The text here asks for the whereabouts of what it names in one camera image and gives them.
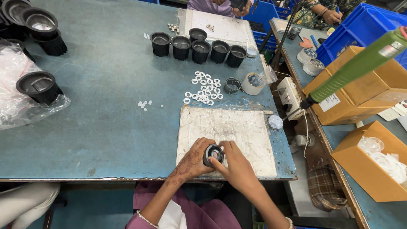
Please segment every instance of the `person's arm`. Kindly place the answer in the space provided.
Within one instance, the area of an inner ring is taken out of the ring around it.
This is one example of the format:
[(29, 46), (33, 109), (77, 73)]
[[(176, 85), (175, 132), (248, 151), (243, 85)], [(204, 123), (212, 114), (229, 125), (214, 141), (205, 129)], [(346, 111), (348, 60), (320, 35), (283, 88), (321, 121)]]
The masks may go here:
[(236, 146), (236, 143), (234, 141), (222, 141), (219, 146), (223, 146), (228, 168), (226, 169), (213, 157), (209, 157), (214, 168), (222, 173), (228, 182), (259, 210), (267, 228), (289, 229), (290, 222), (280, 212), (258, 181), (250, 162)]
[(315, 14), (322, 16), (325, 20), (326, 23), (328, 24), (333, 24), (335, 22), (340, 22), (342, 18), (342, 13), (339, 12), (337, 13), (334, 10), (330, 10), (326, 8), (325, 6), (321, 5), (318, 0), (314, 1), (312, 4), (308, 4), (310, 7), (310, 10), (314, 12)]
[(207, 138), (197, 139), (155, 196), (139, 212), (140, 215), (151, 224), (157, 225), (172, 196), (185, 181), (192, 180), (205, 173), (213, 172), (213, 168), (206, 167), (202, 162), (206, 148), (212, 144), (216, 144), (215, 140)]

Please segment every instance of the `bracelet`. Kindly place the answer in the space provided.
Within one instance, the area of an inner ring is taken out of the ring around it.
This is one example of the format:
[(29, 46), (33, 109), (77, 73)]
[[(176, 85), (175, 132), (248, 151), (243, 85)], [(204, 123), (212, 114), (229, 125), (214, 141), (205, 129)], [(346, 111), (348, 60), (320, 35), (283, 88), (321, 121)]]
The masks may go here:
[(293, 225), (293, 221), (288, 217), (286, 217), (286, 219), (288, 220), (288, 222), (290, 222), (290, 228), (289, 229), (295, 229), (295, 227)]
[(146, 220), (146, 218), (144, 218), (144, 217), (140, 214), (140, 211), (136, 211), (136, 212), (137, 212), (137, 214), (138, 214), (138, 216), (139, 216), (140, 218), (142, 218), (143, 220), (147, 221), (147, 223), (149, 223), (151, 226), (153, 226), (153, 227), (155, 227), (155, 228), (158, 228), (158, 226), (155, 226), (154, 224), (150, 223), (150, 221)]
[(328, 8), (326, 8), (326, 11), (325, 11), (325, 12), (324, 12), (324, 13), (321, 15), (321, 17), (322, 17), (322, 16), (324, 16), (324, 14), (325, 14), (325, 13), (326, 13), (328, 10), (329, 10), (329, 9), (328, 9)]

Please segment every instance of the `silver bangle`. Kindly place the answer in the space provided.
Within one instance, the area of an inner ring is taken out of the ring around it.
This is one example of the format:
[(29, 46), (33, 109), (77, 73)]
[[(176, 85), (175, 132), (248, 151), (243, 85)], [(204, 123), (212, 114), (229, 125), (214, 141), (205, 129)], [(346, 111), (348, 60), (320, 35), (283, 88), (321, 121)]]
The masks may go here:
[(158, 228), (158, 226), (155, 226), (154, 224), (152, 224), (152, 223), (150, 223), (150, 221), (148, 221), (148, 220), (146, 220), (146, 218), (144, 218), (141, 214), (140, 214), (140, 211), (136, 211), (137, 212), (137, 214), (138, 214), (138, 216), (140, 217), (140, 218), (142, 218), (143, 220), (145, 220), (145, 221), (147, 221), (147, 223), (149, 223), (151, 226), (153, 226), (153, 227), (155, 227), (155, 228)]
[(293, 225), (293, 221), (288, 217), (286, 217), (286, 219), (288, 220), (288, 222), (290, 222), (290, 228), (289, 229), (295, 229), (295, 227)]

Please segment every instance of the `checkered cloth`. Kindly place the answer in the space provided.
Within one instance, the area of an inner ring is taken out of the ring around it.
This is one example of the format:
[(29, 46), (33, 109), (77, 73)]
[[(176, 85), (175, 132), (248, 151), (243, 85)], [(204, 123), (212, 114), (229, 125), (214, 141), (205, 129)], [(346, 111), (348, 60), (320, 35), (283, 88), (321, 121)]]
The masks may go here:
[(348, 207), (348, 200), (331, 165), (310, 169), (307, 165), (309, 195), (312, 204), (327, 212)]

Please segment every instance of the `green screwdriver handle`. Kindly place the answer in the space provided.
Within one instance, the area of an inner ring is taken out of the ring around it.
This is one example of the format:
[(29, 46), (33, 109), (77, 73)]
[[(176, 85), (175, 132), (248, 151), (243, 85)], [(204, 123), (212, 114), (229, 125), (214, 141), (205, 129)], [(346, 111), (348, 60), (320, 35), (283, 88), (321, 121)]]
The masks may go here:
[(388, 31), (371, 45), (366, 47), (346, 64), (344, 64), (331, 78), (310, 92), (310, 101), (306, 103), (320, 103), (333, 93), (367, 73), (382, 66), (387, 61), (403, 52), (407, 47), (406, 27), (398, 27)]

